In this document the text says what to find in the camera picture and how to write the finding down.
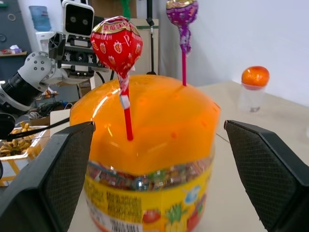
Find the clear plastic cup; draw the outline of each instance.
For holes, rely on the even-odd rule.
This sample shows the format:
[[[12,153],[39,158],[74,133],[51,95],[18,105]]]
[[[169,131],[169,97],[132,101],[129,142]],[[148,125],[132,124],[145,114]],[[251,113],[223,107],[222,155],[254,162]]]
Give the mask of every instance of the clear plastic cup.
[[[264,94],[265,87],[241,83],[238,108],[246,112],[257,112],[263,103]]]

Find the shelf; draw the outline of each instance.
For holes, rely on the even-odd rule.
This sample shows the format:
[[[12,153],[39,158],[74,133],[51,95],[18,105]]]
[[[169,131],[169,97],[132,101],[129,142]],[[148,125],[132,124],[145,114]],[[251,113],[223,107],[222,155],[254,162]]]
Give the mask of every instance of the shelf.
[[[17,57],[17,56],[26,56],[27,52],[21,52],[17,54],[0,54],[0,57]]]

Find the pineapple illustration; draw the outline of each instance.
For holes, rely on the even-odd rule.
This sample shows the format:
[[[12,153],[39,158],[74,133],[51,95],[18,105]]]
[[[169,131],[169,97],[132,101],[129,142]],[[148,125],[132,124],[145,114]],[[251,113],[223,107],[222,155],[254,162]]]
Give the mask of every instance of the pineapple illustration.
[[[182,215],[185,214],[187,210],[182,210],[182,205],[176,204],[173,205],[169,210],[165,212],[165,217],[169,222],[165,226],[166,232],[186,232],[187,225],[186,220],[182,218]]]

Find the plastic candy container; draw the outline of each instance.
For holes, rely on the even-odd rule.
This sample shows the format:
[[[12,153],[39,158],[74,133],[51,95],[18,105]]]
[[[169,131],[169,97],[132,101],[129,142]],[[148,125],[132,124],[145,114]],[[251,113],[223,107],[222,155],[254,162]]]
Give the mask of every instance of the plastic candy container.
[[[94,121],[85,176],[90,215],[103,232],[191,232],[205,210],[220,108],[176,79],[130,78],[134,139],[118,81],[89,92],[70,124]]]
[[[238,108],[242,111],[259,111],[269,82],[269,72],[262,66],[247,68],[241,76]]]

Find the wrapped candy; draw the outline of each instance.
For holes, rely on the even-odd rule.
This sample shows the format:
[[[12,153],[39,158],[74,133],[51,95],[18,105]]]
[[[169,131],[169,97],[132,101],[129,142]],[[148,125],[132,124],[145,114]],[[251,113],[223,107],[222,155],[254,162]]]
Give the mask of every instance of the wrapped candy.
[[[129,71],[140,58],[143,41],[125,17],[109,18],[92,31],[91,44],[100,62],[118,74],[120,101],[124,108],[127,139],[133,140],[129,101]]]
[[[172,24],[176,25],[180,33],[180,47],[183,52],[183,85],[186,86],[186,55],[191,51],[191,31],[189,24],[197,18],[197,0],[169,0],[166,13]]]

